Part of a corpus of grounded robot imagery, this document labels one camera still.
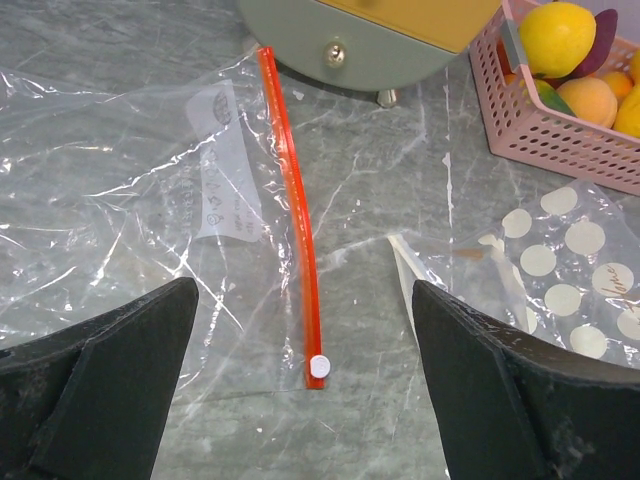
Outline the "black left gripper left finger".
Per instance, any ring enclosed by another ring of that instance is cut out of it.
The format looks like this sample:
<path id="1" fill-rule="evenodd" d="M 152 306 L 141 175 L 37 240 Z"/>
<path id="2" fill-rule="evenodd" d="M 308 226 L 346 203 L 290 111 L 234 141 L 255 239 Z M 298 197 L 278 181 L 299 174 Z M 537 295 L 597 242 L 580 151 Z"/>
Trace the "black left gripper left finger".
<path id="1" fill-rule="evenodd" d="M 2 478 L 150 478 L 198 298 L 178 278 L 2 350 Z"/>

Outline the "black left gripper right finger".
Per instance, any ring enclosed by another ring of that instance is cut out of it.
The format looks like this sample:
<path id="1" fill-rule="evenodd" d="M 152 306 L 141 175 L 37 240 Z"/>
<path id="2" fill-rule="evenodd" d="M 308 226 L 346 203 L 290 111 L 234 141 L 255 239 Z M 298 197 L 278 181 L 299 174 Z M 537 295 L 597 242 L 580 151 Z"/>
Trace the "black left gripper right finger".
<path id="1" fill-rule="evenodd" d="M 635 479 L 639 373 L 414 284 L 422 365 L 454 479 Z"/>

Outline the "clear white-slider zip bag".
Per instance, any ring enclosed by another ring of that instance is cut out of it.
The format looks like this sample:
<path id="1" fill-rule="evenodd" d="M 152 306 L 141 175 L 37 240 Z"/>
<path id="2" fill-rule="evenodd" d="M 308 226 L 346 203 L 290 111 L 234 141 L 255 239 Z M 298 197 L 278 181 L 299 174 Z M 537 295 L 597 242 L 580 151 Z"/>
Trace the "clear white-slider zip bag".
<path id="1" fill-rule="evenodd" d="M 573 181 L 460 243 L 393 234 L 407 306 L 430 282 L 575 353 L 639 366 L 639 238 L 597 186 Z"/>

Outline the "clear red-zip bag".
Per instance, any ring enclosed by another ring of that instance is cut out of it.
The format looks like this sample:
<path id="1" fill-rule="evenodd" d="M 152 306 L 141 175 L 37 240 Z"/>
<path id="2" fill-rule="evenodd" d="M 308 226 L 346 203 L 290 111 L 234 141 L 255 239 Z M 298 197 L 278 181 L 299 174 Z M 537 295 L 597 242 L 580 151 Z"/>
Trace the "clear red-zip bag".
<path id="1" fill-rule="evenodd" d="M 1 343 L 171 280 L 199 304 L 178 385 L 321 390 L 312 228 L 271 48 L 124 94 L 1 73 Z"/>

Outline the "fake green orange mango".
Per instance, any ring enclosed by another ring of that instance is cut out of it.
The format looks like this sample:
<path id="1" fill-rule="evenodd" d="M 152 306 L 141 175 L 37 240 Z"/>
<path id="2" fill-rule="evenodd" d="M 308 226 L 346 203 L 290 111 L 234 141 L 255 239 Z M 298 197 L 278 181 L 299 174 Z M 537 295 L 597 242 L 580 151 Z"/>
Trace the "fake green orange mango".
<path id="1" fill-rule="evenodd" d="M 538 93 L 539 100 L 548 109 L 561 112 L 565 115 L 575 117 L 576 114 L 569 107 L 569 105 L 559 96 L 556 90 L 545 80 L 533 79 L 536 91 Z M 524 80 L 517 80 L 516 77 L 511 79 L 511 82 L 515 82 L 519 88 L 524 88 L 523 95 L 525 97 L 524 104 L 531 106 L 532 102 L 529 100 L 529 93 L 526 89 L 526 82 Z"/>

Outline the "fake yellow peach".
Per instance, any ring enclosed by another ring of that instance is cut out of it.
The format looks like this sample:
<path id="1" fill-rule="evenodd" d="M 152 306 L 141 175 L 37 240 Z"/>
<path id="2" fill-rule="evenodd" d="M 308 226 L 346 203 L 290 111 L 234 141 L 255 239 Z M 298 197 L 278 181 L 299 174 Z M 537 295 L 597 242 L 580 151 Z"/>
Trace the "fake yellow peach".
<path id="1" fill-rule="evenodd" d="M 618 101 L 603 80 L 595 77 L 569 80 L 556 92 L 577 118 L 604 128 L 613 126 Z"/>

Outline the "fake yellow lemon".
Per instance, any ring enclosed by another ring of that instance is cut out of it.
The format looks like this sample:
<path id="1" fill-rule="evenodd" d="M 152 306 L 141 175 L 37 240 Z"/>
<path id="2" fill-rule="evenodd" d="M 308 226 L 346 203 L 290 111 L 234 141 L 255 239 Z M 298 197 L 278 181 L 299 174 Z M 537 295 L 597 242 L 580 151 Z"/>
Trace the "fake yellow lemon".
<path id="1" fill-rule="evenodd" d="M 572 73 L 590 52 L 596 36 L 595 16 L 569 2 L 552 2 L 532 9 L 518 32 L 531 73 L 562 78 Z"/>

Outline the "fake purple onion slice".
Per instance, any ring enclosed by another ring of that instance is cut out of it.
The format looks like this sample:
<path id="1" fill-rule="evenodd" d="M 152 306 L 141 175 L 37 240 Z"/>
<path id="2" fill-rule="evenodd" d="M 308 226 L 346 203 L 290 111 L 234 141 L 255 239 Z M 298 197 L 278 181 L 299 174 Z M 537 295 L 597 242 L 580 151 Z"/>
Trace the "fake purple onion slice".
<path id="1" fill-rule="evenodd" d="M 601 11 L 595 16 L 596 35 L 594 44 L 586 58 L 567 76 L 550 79 L 553 86 L 561 82 L 589 76 L 606 61 L 613 45 L 618 25 L 618 11 L 614 8 Z"/>

